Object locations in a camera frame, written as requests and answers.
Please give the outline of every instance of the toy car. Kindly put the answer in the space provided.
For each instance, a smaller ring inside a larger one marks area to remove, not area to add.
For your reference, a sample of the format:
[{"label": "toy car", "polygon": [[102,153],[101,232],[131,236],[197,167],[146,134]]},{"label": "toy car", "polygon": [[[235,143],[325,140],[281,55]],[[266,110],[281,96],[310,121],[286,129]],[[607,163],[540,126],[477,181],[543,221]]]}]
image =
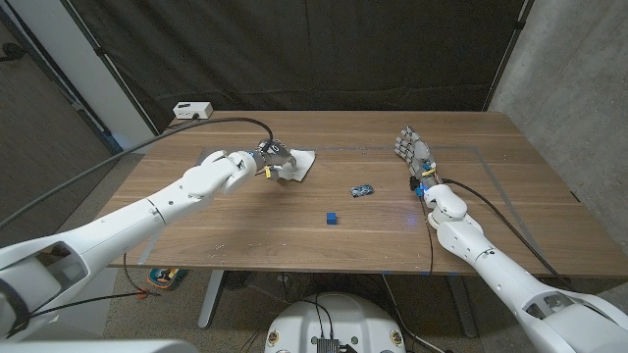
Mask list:
[{"label": "toy car", "polygon": [[369,184],[351,187],[351,196],[353,197],[366,196],[373,192],[375,192],[375,190],[373,190],[373,186]]}]

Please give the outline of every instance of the wooden table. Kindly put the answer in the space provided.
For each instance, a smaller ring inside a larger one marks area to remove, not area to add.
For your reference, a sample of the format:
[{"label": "wooden table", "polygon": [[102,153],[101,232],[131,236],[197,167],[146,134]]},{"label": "wooden table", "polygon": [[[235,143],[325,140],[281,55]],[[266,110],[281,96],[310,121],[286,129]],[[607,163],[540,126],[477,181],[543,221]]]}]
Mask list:
[{"label": "wooden table", "polygon": [[[474,274],[438,243],[409,190],[394,139],[413,126],[430,144],[441,177],[492,200],[549,262],[569,277],[626,277],[628,259],[508,117],[500,113],[215,112],[271,127],[288,147],[316,150],[303,182],[256,176],[233,195],[179,220],[128,254],[150,268]],[[267,135],[228,123],[181,132],[154,145],[102,213],[147,196],[181,177],[207,150],[247,150]],[[371,184],[375,193],[352,198]],[[452,186],[486,237],[534,275],[548,273],[475,196]],[[338,225],[326,224],[336,212]],[[434,256],[430,249],[433,237]],[[113,265],[120,266],[122,259]]]}]

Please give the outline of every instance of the white box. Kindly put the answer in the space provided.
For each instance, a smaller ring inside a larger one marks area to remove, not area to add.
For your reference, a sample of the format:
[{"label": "white box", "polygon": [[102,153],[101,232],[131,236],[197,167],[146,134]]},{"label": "white box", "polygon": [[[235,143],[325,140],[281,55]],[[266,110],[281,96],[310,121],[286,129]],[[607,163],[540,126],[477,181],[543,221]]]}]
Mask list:
[{"label": "white box", "polygon": [[209,119],[214,108],[209,102],[179,102],[173,112],[177,119],[192,119],[194,114],[198,114],[198,119]]}]

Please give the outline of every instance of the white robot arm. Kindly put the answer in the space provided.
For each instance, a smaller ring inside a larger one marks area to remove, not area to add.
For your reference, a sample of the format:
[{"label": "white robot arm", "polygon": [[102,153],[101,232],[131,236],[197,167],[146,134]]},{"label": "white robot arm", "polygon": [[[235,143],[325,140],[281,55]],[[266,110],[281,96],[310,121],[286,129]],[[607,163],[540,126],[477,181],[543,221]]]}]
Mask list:
[{"label": "white robot arm", "polygon": [[265,166],[295,165],[279,140],[264,149],[266,143],[250,152],[215,152],[162,190],[85,226],[0,249],[0,334],[21,340],[54,320],[56,311],[37,313],[70,303],[112,261],[205,209],[217,191],[236,191]]},{"label": "white robot arm", "polygon": [[477,271],[539,351],[624,351],[628,316],[595,295],[539,282],[499,251],[469,217],[466,203],[439,183],[427,144],[411,127],[401,133],[396,152],[408,162],[412,175],[419,176],[416,186],[422,187],[425,202],[433,210],[428,221],[437,230],[439,243]]}]

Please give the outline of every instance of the blue block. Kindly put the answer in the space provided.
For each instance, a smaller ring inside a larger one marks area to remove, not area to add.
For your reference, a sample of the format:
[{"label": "blue block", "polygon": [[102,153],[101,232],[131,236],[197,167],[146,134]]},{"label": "blue block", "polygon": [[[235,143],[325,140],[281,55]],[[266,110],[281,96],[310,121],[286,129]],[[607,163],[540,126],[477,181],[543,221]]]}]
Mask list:
[{"label": "blue block", "polygon": [[327,224],[335,225],[336,224],[336,212],[328,212],[327,213]]}]

